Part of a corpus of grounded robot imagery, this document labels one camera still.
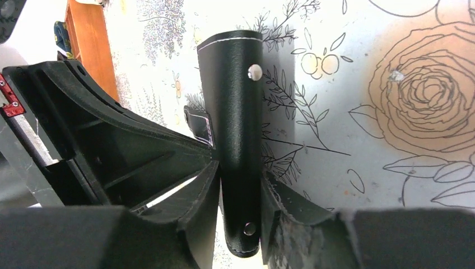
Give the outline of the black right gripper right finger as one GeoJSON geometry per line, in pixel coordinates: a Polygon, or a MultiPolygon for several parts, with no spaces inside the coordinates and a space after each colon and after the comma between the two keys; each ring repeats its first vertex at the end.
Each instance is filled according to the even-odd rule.
{"type": "Polygon", "coordinates": [[[261,177],[269,268],[473,268],[474,213],[443,208],[334,210],[270,172],[261,177]]]}

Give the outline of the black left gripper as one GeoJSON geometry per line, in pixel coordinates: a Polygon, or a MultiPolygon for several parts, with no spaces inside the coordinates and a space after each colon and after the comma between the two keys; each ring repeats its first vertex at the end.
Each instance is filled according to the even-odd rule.
{"type": "Polygon", "coordinates": [[[2,70],[2,208],[136,210],[210,161],[208,146],[122,107],[79,61],[2,70]]]}

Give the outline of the black leather card holder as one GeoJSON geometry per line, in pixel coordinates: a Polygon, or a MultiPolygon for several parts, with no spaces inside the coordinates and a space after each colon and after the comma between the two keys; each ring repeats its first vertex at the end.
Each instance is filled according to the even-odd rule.
{"type": "Polygon", "coordinates": [[[240,258],[260,238],[263,38],[252,30],[210,36],[197,46],[204,108],[219,163],[225,239],[240,258]]]}

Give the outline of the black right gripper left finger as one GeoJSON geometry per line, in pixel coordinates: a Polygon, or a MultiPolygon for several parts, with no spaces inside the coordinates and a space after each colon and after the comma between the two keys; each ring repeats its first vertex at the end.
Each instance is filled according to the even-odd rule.
{"type": "Polygon", "coordinates": [[[218,162],[135,214],[120,206],[1,211],[2,268],[211,268],[218,162]]]}

